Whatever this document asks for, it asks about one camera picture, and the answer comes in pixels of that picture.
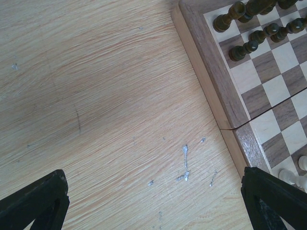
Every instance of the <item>white square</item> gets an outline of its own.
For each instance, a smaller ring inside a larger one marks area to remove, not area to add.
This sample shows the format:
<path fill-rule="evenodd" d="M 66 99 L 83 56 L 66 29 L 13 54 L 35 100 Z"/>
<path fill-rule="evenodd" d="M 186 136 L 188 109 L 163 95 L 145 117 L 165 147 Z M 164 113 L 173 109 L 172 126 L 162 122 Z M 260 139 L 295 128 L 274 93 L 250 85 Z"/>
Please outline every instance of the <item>white square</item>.
<path fill-rule="evenodd" d="M 265 112 L 250 123 L 257 133 L 261 144 L 280 133 L 278 123 L 272 110 Z"/>
<path fill-rule="evenodd" d="M 214 11 L 211 11 L 209 13 L 205 13 L 204 14 L 204 17 L 205 17 L 205 19 L 207 21 L 207 24 L 210 26 L 211 31 L 214 32 L 216 40 L 218 42 L 225 41 L 225 40 L 227 40 L 229 38 L 232 38 L 232 37 L 237 36 L 237 35 L 240 34 L 239 28 L 236 25 L 236 22 L 234 20 L 231 22 L 230 27 L 225 32 L 223 32 L 223 33 L 216 32 L 215 29 L 213 28 L 213 21 L 216 19 L 216 17 L 221 15 L 221 14 L 228 13 L 229 8 L 231 6 L 232 5 L 225 6 L 223 8 L 220 8 L 220 9 L 217 9 L 217 10 L 214 10 Z"/>
<path fill-rule="evenodd" d="M 292 171 L 295 175 L 298 176 L 296 167 L 294 165 L 294 162 L 292 160 L 292 157 L 288 157 L 287 159 L 283 160 L 282 162 L 280 162 L 278 165 L 276 165 L 274 168 L 272 168 L 272 173 L 274 176 L 276 176 L 277 178 L 279 178 L 279 173 L 282 169 L 287 169 Z"/>
<path fill-rule="evenodd" d="M 303 62 L 302 64 L 300 64 L 302 72 L 307 80 L 307 61 Z"/>
<path fill-rule="evenodd" d="M 270 13 L 268 13 L 267 15 L 258 14 L 257 17 L 258 17 L 258 20 L 260 22 L 260 25 L 270 23 L 270 22 L 280 18 L 276 7 L 274 7 L 274 9 Z"/>
<path fill-rule="evenodd" d="M 307 137 L 300 121 L 282 131 L 282 135 L 290 154 L 295 153 L 307 144 Z"/>
<path fill-rule="evenodd" d="M 290 42 L 272 50 L 272 53 L 281 73 L 285 73 L 298 65 L 297 58 Z"/>
<path fill-rule="evenodd" d="M 254 28 L 254 29 L 250 30 L 250 31 L 247 31 L 247 32 L 245 32 L 245 33 L 242 33 L 241 36 L 242 36 L 242 38 L 243 38 L 243 41 L 244 41 L 244 42 L 248 42 L 248 36 L 249 36 L 252 32 L 254 32 L 254 31 L 256 31 L 256 30 L 263 30 L 263 29 L 262 29 L 261 26 L 259 26 L 259 27 L 257 27 L 257 28 Z M 258 57 L 258 56 L 260 56 L 260 55 L 262 55 L 262 54 L 265 54 L 266 52 L 269 52 L 270 50 L 271 50 L 271 48 L 270 48 L 270 45 L 269 45 L 269 43 L 268 43 L 268 40 L 265 39 L 263 43 L 259 44 L 257 50 L 254 51 L 254 52 L 252 52 L 252 53 L 250 53 L 249 55 L 250 55 L 250 57 L 253 59 L 253 58 L 256 58 L 256 57 Z"/>
<path fill-rule="evenodd" d="M 290 97 L 290 93 L 282 75 L 264 83 L 263 88 L 272 107 Z"/>
<path fill-rule="evenodd" d="M 298 119 L 307 116 L 307 89 L 298 93 L 291 98 L 294 108 L 296 110 Z"/>
<path fill-rule="evenodd" d="M 301 9 L 307 7 L 307 1 L 306 0 L 297 1 L 296 2 L 296 7 L 297 7 L 298 10 L 301 10 Z"/>
<path fill-rule="evenodd" d="M 243 94 L 261 84 L 252 60 L 248 60 L 231 69 L 236 85 Z"/>
<path fill-rule="evenodd" d="M 286 25 L 287 25 L 289 22 L 293 21 L 293 20 L 296 19 L 296 18 L 300 18 L 300 17 L 301 17 L 301 16 L 299 15 L 299 12 L 298 12 L 298 11 L 295 11 L 294 13 L 288 14 L 288 15 L 286 15 L 286 16 L 280 18 L 280 20 L 282 21 L 283 26 L 286 27 Z M 297 34 L 288 34 L 287 36 L 288 36 L 289 40 L 292 41 L 292 40 L 294 40 L 294 39 L 296 39 L 296 38 L 298 38 L 298 37 L 300 37 L 300 36 L 303 36 L 303 35 L 305 35 L 305 34 L 307 34 L 306 29 L 304 29 L 303 31 L 301 31 L 301 32 L 299 32 L 299 33 L 297 33 Z"/>

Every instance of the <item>white chess piece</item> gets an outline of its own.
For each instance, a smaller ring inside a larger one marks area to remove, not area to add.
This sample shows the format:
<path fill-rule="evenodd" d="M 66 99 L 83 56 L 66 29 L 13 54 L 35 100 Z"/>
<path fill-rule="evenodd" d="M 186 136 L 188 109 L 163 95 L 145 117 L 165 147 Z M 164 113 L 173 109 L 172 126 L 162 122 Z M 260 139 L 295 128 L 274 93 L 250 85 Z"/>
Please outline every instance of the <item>white chess piece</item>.
<path fill-rule="evenodd" d="M 279 179 L 288 184 L 296 184 L 300 188 L 307 189 L 307 177 L 295 176 L 290 170 L 283 169 L 279 173 Z"/>
<path fill-rule="evenodd" d="M 307 156 L 301 156 L 298 159 L 298 166 L 301 170 L 307 171 Z"/>

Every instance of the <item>dark square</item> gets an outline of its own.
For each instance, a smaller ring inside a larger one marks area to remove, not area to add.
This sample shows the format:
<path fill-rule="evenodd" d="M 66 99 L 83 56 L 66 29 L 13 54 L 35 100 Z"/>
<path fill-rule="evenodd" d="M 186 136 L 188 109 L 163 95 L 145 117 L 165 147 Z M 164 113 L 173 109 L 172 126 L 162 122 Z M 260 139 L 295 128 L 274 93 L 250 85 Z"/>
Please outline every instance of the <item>dark square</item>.
<path fill-rule="evenodd" d="M 299 120 L 291 99 L 277 105 L 273 112 L 281 131 Z"/>
<path fill-rule="evenodd" d="M 300 66 L 295 66 L 282 76 L 291 96 L 307 88 L 307 80 Z"/>
<path fill-rule="evenodd" d="M 298 151 L 296 151 L 295 153 L 293 153 L 291 155 L 292 157 L 292 160 L 294 162 L 294 165 L 296 167 L 296 170 L 298 172 L 298 174 L 300 176 L 304 176 L 307 172 L 304 171 L 304 170 L 301 170 L 298 166 L 298 159 L 301 157 L 301 156 L 307 156 L 307 145 L 301 147 Z"/>
<path fill-rule="evenodd" d="M 302 17 L 302 18 L 305 18 L 307 16 L 307 7 L 305 8 L 302 8 L 301 10 L 298 11 L 299 15 Z"/>
<path fill-rule="evenodd" d="M 262 84 L 280 75 L 280 70 L 272 51 L 254 58 L 253 63 Z"/>
<path fill-rule="evenodd" d="M 269 99 L 262 85 L 258 85 L 245 92 L 242 94 L 242 98 L 252 119 L 271 108 Z"/>
<path fill-rule="evenodd" d="M 273 168 L 290 156 L 289 150 L 281 133 L 262 144 L 270 167 Z"/>
<path fill-rule="evenodd" d="M 250 60 L 249 54 L 246 54 L 245 58 L 240 61 L 232 61 L 229 57 L 229 51 L 231 48 L 235 46 L 242 46 L 244 44 L 242 36 L 239 34 L 235 37 L 229 38 L 228 40 L 220 42 L 220 47 L 222 49 L 222 52 L 225 56 L 225 59 L 229 65 L 230 68 L 236 67 L 248 60 Z"/>
<path fill-rule="evenodd" d="M 292 40 L 291 45 L 297 57 L 298 63 L 302 64 L 307 61 L 307 34 Z"/>
<path fill-rule="evenodd" d="M 279 7 L 278 3 L 276 4 L 276 9 L 277 9 L 277 12 L 278 12 L 280 17 L 284 17 L 288 14 L 291 14 L 291 13 L 294 13 L 295 11 L 297 11 L 297 7 L 295 5 L 291 6 L 287 10 L 283 10 L 282 8 Z"/>
<path fill-rule="evenodd" d="M 276 19 L 276 20 L 274 20 L 272 22 L 269 22 L 269 23 L 266 23 L 266 24 L 262 25 L 262 28 L 266 27 L 267 25 L 269 25 L 271 23 L 276 23 L 279 26 L 283 26 L 283 23 L 282 23 L 282 21 L 279 18 L 279 19 Z M 269 43 L 271 49 L 275 49 L 275 48 L 280 47 L 281 45 L 286 44 L 287 42 L 289 42 L 288 37 L 286 37 L 283 41 L 278 42 L 278 43 L 273 42 L 270 37 L 267 37 L 267 40 L 268 40 L 268 43 Z"/>
<path fill-rule="evenodd" d="M 303 117 L 300 121 L 301 121 L 303 130 L 307 136 L 307 116 Z"/>
<path fill-rule="evenodd" d="M 257 16 L 254 16 L 252 20 L 250 20 L 248 23 L 241 23 L 239 21 L 236 21 L 236 24 L 241 34 L 260 26 L 260 22 Z"/>

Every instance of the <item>folding chessboard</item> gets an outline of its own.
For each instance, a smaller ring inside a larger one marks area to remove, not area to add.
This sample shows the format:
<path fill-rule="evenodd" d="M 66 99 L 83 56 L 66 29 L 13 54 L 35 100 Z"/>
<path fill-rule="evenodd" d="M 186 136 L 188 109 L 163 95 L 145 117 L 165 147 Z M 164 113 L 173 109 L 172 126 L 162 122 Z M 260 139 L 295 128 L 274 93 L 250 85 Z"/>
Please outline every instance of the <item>folding chessboard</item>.
<path fill-rule="evenodd" d="M 232 21 L 227 31 L 216 32 L 213 20 L 235 2 L 181 0 L 172 18 L 239 174 L 245 166 L 275 176 L 282 167 L 303 174 L 297 161 L 307 155 L 306 29 L 279 43 L 266 38 L 239 62 L 231 61 L 228 52 L 271 23 L 286 26 L 306 17 L 307 0 L 287 10 L 277 4 L 267 15 L 248 23 Z"/>

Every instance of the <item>table surface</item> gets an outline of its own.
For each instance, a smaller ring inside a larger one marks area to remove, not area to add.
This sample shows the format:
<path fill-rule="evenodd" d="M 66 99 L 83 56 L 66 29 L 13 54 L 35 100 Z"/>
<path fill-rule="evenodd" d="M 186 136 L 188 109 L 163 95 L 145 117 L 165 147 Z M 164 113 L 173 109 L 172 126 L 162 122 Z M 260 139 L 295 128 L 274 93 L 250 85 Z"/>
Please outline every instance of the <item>table surface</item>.
<path fill-rule="evenodd" d="M 2 1 L 0 199 L 63 169 L 63 229 L 251 229 L 175 4 Z"/>

